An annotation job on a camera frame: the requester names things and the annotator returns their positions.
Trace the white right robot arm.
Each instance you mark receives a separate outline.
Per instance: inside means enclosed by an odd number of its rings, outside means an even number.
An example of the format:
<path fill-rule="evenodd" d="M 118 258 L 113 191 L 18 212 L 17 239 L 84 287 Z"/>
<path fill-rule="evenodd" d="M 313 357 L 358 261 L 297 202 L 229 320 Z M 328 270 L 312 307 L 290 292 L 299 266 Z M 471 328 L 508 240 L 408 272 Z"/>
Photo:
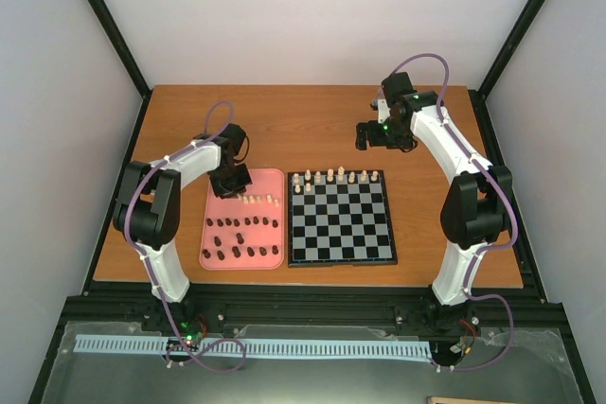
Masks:
<path fill-rule="evenodd" d="M 408 152 L 422 143 L 446 177 L 449 190 L 440 225 L 447 246 L 432 291 L 441 305 L 460 305 L 470 299 L 486 250 L 507 229 L 517 233 L 512 175 L 507 167 L 481 156 L 455 125 L 438 93 L 415 90 L 405 72 L 385 78 L 370 107 L 377 118 L 356 126 L 356 149 Z"/>

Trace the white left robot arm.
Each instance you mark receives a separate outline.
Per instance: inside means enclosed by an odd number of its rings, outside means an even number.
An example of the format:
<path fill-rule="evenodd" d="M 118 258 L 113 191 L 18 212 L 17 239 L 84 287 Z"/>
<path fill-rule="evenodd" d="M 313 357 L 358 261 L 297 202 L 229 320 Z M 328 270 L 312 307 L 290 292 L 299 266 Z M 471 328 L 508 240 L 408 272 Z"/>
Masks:
<path fill-rule="evenodd" d="M 176 250 L 182 190 L 202 175 L 213 194 L 232 199 L 252 183 L 246 164 L 237 158 L 247 135 L 228 124 L 218 134 L 201 133 L 183 149 L 159 160 L 132 161 L 118 190 L 113 225 L 139 254 L 151 280 L 152 294 L 168 303 L 165 321 L 176 330 L 195 324 L 197 308 L 184 297 L 189 288 Z"/>

